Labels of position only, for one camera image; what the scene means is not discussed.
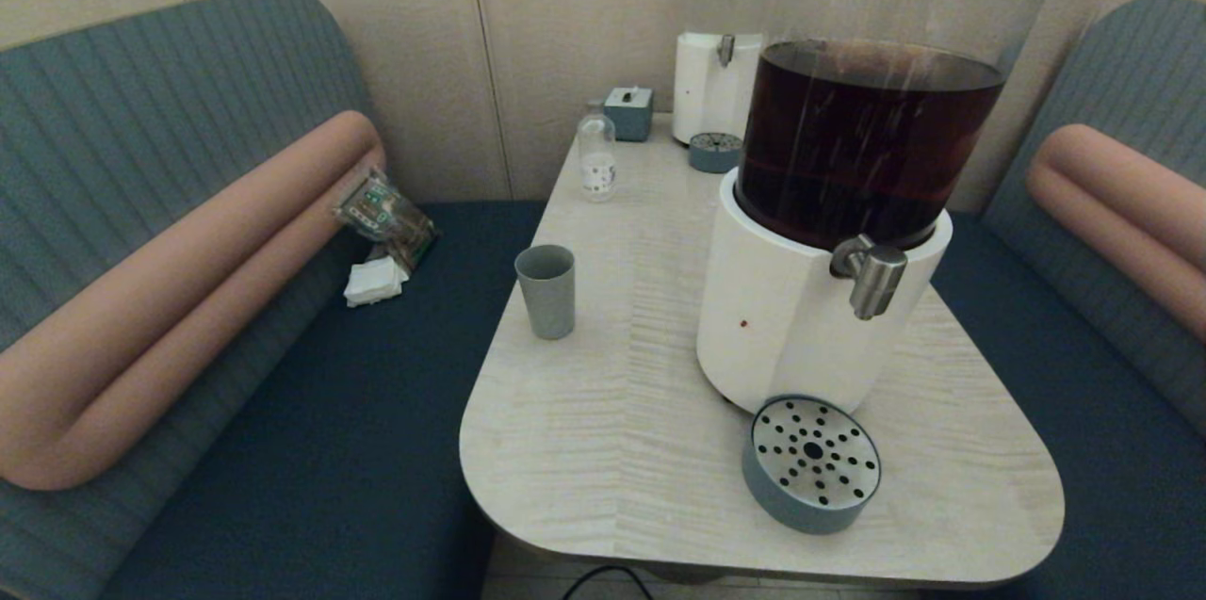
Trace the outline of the small grey-blue box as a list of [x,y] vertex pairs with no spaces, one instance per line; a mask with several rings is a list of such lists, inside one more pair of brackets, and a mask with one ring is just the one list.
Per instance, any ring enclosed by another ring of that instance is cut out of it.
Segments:
[[645,142],[652,128],[654,90],[651,88],[614,88],[603,104],[604,114],[624,142]]

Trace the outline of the large steel dispenser tap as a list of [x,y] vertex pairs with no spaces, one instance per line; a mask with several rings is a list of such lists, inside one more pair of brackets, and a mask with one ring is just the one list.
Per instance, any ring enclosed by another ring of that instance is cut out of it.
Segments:
[[854,282],[849,302],[857,320],[872,320],[886,312],[907,265],[904,251],[857,235],[836,245],[829,269]]

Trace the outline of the large round perforated drip tray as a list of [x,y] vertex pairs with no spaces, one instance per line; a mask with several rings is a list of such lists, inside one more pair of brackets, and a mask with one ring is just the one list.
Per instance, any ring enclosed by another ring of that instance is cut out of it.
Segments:
[[870,433],[821,398],[780,395],[755,412],[742,447],[742,478],[775,522],[810,535],[857,519],[882,484]]

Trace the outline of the small clear bottle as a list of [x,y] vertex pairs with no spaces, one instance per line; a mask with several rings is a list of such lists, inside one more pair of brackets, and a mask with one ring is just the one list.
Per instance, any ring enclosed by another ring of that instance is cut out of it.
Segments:
[[616,192],[616,129],[604,111],[603,99],[587,102],[587,112],[576,127],[579,175],[584,198],[605,202]]

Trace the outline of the white folded napkin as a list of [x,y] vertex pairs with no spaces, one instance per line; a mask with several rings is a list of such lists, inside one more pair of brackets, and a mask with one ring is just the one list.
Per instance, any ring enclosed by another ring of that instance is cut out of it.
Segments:
[[410,272],[391,255],[381,255],[350,267],[343,296],[349,307],[396,298],[410,281]]

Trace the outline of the small round perforated drip tray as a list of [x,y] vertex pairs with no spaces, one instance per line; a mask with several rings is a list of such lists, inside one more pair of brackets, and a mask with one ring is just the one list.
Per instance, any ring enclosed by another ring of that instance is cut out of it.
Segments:
[[699,133],[687,145],[687,163],[693,170],[725,173],[740,165],[742,140],[728,133]]

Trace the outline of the green snack packet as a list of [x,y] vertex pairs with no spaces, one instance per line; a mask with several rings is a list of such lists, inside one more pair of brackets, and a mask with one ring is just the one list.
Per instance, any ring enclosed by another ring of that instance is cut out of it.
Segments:
[[402,195],[380,167],[365,167],[334,204],[336,219],[373,245],[406,273],[414,273],[441,235],[433,219]]

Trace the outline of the dark blue seat cushion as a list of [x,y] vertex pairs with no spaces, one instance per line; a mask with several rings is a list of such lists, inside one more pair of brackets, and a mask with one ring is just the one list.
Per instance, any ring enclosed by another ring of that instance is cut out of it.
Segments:
[[933,286],[1050,451],[1065,520],[1030,573],[921,600],[1206,600],[1206,440],[973,214]]
[[400,296],[310,322],[103,600],[480,600],[458,433],[544,208],[426,205],[441,239]]

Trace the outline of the grey-blue plastic cup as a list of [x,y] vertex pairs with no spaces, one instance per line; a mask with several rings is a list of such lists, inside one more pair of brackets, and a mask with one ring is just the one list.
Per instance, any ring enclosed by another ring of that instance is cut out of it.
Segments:
[[576,327],[576,255],[561,245],[523,249],[513,264],[531,333],[557,341]]

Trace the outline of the small clear dispenser white base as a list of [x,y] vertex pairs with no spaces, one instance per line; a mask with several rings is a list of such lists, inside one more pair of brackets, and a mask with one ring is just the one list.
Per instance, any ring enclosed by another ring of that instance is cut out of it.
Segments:
[[[744,137],[766,7],[767,0],[687,0],[677,37],[673,136],[680,142],[699,133]],[[716,52],[724,34],[736,37],[727,67],[720,67]]]

